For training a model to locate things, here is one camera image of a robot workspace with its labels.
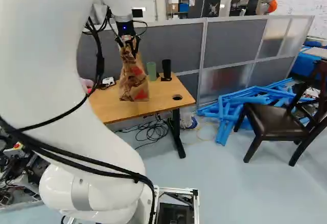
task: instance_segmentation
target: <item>wooden desk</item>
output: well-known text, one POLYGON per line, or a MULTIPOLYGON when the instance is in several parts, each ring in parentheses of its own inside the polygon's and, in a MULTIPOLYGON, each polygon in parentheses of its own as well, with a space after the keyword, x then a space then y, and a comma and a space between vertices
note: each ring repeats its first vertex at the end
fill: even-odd
POLYGON ((184 158, 185 151, 179 138, 179 108, 195 104, 194 98, 173 73, 170 82, 161 82, 160 78, 149 82, 149 93, 150 100, 147 102, 120 101, 116 84, 106 90, 96 90, 89 101, 95 114, 105 124, 173 110, 173 119, 168 124, 179 156, 184 158), (176 95, 181 95, 182 99, 174 100, 176 95))

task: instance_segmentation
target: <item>desk hole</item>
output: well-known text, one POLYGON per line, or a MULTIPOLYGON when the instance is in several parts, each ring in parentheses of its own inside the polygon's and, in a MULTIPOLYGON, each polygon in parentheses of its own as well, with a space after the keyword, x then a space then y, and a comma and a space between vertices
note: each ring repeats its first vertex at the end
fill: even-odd
POLYGON ((181 100, 181 99, 183 99, 182 95, 174 95, 173 96, 173 100, 181 100))

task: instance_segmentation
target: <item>cubicle partition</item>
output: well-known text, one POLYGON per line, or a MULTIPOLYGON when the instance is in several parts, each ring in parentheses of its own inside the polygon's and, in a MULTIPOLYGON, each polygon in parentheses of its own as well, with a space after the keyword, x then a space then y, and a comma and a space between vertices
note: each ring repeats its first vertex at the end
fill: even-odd
MULTIPOLYGON (((244 16, 167 20, 150 23, 142 35, 144 65, 172 60, 172 71, 197 105, 252 85, 267 85, 288 76, 313 16, 244 16)), ((114 33, 100 33, 105 77, 118 79, 122 67, 114 33)), ((81 77, 93 79, 96 46, 82 35, 77 61, 81 77)))

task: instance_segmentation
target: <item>chair leg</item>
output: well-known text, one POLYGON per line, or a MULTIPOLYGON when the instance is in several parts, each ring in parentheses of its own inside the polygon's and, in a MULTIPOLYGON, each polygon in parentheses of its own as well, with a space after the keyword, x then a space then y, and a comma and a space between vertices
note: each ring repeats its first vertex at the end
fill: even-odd
POLYGON ((313 142, 313 140, 311 138, 308 138, 306 140, 304 140, 296 149, 296 151, 294 152, 294 154, 291 157, 290 162, 288 163, 289 166, 294 167, 294 165, 296 164, 296 162, 298 161, 298 159, 300 158, 300 156, 302 155, 302 153, 304 153, 304 151, 306 150, 306 148, 313 142))
POLYGON ((241 114, 240 114, 240 116, 239 116, 239 118, 238 118, 238 120, 237 120, 237 122, 235 124, 234 132, 239 131, 244 118, 245 118, 245 112, 244 112, 244 108, 243 108, 242 111, 241 111, 241 114))
POLYGON ((253 156, 253 154, 256 152, 256 150, 258 149, 258 147, 260 146, 262 142, 262 137, 256 136, 250 146, 250 148, 248 149, 243 162, 244 163, 248 163, 251 159, 251 157, 253 156))

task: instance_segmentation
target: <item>green cup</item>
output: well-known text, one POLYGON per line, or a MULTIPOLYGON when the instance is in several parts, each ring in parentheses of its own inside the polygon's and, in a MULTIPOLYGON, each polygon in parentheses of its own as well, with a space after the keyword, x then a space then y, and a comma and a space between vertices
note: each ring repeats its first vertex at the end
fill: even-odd
POLYGON ((156 69, 155 62, 148 62, 147 69, 148 69, 150 81, 151 82, 156 81, 157 80, 157 69, 156 69))

